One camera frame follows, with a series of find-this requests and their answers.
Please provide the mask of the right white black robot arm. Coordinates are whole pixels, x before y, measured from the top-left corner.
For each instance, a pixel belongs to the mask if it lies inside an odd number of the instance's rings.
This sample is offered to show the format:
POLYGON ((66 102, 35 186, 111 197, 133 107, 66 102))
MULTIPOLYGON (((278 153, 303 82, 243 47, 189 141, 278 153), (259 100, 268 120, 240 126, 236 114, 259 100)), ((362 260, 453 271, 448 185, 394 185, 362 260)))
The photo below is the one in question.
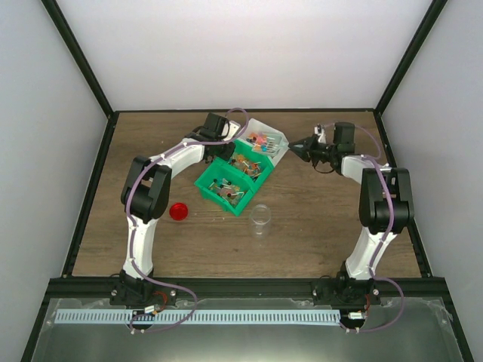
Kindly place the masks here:
POLYGON ((336 122, 333 141, 325 139, 325 126, 315 126, 310 137, 288 148, 314 169, 329 164, 337 173, 359 184, 358 218, 361 233, 351 255, 337 276, 315 285, 315 295, 331 291, 344 304, 360 301, 371 292, 377 266, 390 243, 414 220, 414 201, 409 171, 382 165, 374 156, 355 153, 355 130, 350 122, 336 122))

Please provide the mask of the red round lid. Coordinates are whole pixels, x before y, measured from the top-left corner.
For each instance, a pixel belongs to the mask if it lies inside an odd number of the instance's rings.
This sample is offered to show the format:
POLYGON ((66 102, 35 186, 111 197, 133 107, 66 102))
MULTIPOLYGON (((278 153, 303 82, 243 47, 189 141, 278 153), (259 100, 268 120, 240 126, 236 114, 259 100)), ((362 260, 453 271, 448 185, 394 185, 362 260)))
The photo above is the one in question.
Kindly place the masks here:
POLYGON ((183 221, 189 215, 189 208, 182 202, 177 202, 171 205, 169 216, 174 221, 183 221))

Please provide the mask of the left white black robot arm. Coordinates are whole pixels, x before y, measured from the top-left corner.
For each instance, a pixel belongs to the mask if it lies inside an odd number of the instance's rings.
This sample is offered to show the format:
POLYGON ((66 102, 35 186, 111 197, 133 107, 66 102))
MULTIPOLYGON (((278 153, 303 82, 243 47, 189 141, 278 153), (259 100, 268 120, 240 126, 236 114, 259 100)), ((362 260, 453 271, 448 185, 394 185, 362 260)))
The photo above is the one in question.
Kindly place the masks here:
POLYGON ((115 286, 117 294, 112 297, 114 305, 145 305, 157 289, 180 291, 197 300, 191 290, 153 277, 156 226, 168 208, 173 178, 199 162, 228 159, 234 152, 235 140, 244 130, 235 121, 209 113, 203 125, 169 150, 151 157, 137 156, 132 161, 121 195, 128 222, 128 245, 115 286))

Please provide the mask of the clear plastic cup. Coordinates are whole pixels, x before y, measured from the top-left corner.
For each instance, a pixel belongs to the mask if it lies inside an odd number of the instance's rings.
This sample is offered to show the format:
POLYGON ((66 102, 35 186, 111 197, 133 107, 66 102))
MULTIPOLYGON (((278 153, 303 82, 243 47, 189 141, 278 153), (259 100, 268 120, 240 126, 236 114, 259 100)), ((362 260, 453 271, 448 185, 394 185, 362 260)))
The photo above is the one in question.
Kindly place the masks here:
POLYGON ((256 238, 264 238, 269 234, 272 213, 265 204, 256 205, 249 216, 252 235, 256 238))

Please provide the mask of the light blue slotted scoop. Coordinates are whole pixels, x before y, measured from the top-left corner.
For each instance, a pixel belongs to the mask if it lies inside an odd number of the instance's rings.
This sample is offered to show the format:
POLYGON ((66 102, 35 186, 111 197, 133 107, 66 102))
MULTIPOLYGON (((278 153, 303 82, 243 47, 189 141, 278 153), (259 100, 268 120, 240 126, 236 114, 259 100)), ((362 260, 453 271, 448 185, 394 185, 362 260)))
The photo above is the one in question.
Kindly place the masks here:
POLYGON ((278 148, 283 149, 288 147, 289 142, 284 137, 277 137, 275 144, 278 148))

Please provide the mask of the white candy bin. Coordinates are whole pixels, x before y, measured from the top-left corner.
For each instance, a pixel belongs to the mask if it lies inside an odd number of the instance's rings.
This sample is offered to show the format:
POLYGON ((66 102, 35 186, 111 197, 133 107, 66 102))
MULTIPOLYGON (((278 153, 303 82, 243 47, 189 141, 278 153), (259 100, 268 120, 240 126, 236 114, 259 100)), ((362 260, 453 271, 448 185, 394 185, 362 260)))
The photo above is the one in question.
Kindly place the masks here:
POLYGON ((283 149, 277 147, 275 144, 277 137, 287 139, 280 130, 251 118, 238 140, 250 144, 254 152, 268 156, 273 166, 276 167, 288 151, 288 147, 283 149))

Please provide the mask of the green candy bin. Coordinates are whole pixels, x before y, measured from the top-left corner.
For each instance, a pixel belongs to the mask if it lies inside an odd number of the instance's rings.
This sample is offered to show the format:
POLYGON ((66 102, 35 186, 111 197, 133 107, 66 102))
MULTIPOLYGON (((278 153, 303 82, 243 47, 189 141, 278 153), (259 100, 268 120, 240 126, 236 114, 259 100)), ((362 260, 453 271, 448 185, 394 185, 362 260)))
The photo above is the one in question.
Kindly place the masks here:
POLYGON ((248 181, 254 192, 258 192, 275 167, 268 156, 254 152, 250 144, 239 140, 236 140, 234 144, 233 154, 228 161, 223 161, 223 163, 235 170, 242 179, 248 181))
POLYGON ((215 159, 195 181, 204 199, 240 216, 255 195, 254 182, 228 162, 215 159))

